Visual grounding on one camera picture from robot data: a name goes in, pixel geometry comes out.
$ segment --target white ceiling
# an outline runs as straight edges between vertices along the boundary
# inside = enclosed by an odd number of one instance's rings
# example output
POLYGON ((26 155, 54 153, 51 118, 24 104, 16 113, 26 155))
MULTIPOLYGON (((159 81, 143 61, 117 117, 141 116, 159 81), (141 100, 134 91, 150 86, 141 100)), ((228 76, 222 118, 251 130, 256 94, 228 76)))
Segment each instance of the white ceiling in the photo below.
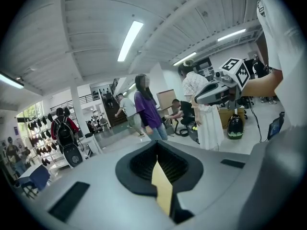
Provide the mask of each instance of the white ceiling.
POLYGON ((22 76, 25 89, 0 85, 0 107, 22 109, 79 85, 148 72, 190 52, 208 55, 254 41, 257 0, 28 0, 0 50, 0 70, 22 76), (117 62, 136 20, 144 23, 124 62, 117 62), (217 44, 216 39, 247 28, 217 44))

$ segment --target fluorescent light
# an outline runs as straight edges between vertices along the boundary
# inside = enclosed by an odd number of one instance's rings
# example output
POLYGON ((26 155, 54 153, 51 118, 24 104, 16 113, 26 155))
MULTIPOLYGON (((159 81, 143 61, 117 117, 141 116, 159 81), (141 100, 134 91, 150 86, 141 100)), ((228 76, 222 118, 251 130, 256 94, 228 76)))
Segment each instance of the fluorescent light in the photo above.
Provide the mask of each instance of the fluorescent light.
POLYGON ((8 75, 4 74, 4 73, 0 73, 0 81, 3 81, 11 86, 14 86, 15 88, 18 89, 22 89, 24 87, 24 85, 18 81, 16 81, 15 79, 12 79, 11 77, 9 77, 8 75))
POLYGON ((226 35, 226 36, 223 36, 223 37, 219 38, 217 41, 220 42, 220 41, 223 40, 223 39, 226 39, 226 38, 229 38, 229 37, 231 37, 231 36, 234 36, 234 35, 243 33, 243 32, 245 32, 245 31, 246 31, 246 29, 243 29, 243 30, 241 30, 241 31, 237 31, 237 32, 235 32, 235 33, 231 33, 231 34, 229 34, 229 35, 226 35))
POLYGON ((128 88, 128 90, 131 90, 134 86, 135 86, 135 83, 132 84, 132 85, 130 86, 130 88, 128 88))
POLYGON ((128 31, 128 34, 125 38, 124 44, 121 47, 117 61, 124 61, 125 60, 135 37, 137 36, 137 34, 139 33, 139 31, 140 31, 140 29, 142 28, 143 25, 144 25, 143 23, 137 22, 137 21, 134 21, 132 23, 132 25, 131 25, 131 27, 128 31))
POLYGON ((193 55, 196 55, 196 52, 193 52, 192 54, 188 55, 187 57, 184 57, 184 58, 181 59, 180 61, 177 61, 173 66, 176 66, 176 65, 180 64, 181 62, 185 61, 186 59, 189 59, 189 58, 192 57, 193 55))

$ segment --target black backpack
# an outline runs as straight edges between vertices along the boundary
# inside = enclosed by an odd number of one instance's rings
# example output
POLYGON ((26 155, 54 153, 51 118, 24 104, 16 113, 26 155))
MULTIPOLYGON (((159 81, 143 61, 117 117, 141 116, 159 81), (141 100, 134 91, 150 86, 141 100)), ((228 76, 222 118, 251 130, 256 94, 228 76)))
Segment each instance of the black backpack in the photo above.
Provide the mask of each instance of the black backpack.
POLYGON ((67 117, 64 116, 62 121, 59 121, 58 118, 56 118, 54 121, 57 124, 56 137, 58 143, 62 147, 73 143, 74 135, 70 125, 67 123, 67 117))

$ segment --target cardboard box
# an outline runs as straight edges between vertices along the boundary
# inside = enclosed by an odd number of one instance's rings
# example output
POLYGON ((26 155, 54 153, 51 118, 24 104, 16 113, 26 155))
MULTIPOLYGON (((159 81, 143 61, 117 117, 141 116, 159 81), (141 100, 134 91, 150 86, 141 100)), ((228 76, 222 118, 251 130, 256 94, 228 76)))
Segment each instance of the cardboard box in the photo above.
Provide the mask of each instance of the cardboard box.
MULTIPOLYGON (((220 119, 221 119, 221 122, 222 122, 223 129, 227 129, 228 120, 230 119, 230 117, 233 114, 235 114, 235 111, 234 110, 228 110, 226 108, 220 108, 219 114, 220 114, 220 119)), ((245 124, 244 107, 238 108, 238 115, 242 119, 243 125, 244 125, 245 124)))

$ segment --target purple t-shirt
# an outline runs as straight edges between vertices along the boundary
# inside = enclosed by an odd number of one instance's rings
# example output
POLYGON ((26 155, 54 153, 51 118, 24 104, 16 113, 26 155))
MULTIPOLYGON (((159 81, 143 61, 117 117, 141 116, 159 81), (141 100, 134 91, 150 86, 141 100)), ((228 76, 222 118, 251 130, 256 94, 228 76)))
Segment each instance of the purple t-shirt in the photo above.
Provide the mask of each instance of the purple t-shirt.
POLYGON ((146 100, 141 92, 136 91, 134 94, 134 102, 137 113, 144 111, 146 120, 150 128, 158 128, 162 124, 162 119, 155 107, 155 101, 153 99, 146 100))

